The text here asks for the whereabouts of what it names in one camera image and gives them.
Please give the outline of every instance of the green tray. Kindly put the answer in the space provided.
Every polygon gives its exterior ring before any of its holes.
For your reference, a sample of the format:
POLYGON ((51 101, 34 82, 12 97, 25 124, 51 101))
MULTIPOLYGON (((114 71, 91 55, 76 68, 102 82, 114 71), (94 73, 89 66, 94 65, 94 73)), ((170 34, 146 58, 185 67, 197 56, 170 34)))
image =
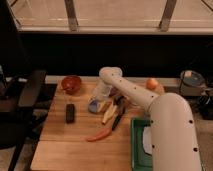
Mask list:
POLYGON ((143 130, 150 126, 150 121, 139 118, 131 120, 131 150, 132 170, 152 171, 152 156, 145 153, 143 149, 143 130))

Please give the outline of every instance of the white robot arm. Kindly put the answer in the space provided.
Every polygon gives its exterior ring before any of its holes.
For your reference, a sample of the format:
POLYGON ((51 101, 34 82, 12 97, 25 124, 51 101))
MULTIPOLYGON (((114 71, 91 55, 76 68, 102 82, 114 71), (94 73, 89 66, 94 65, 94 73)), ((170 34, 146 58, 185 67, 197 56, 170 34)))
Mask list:
POLYGON ((184 98, 175 93, 158 95, 135 85, 122 78, 120 68, 104 67, 99 75, 99 91, 114 86, 150 114, 154 171, 202 170, 194 120, 184 98))

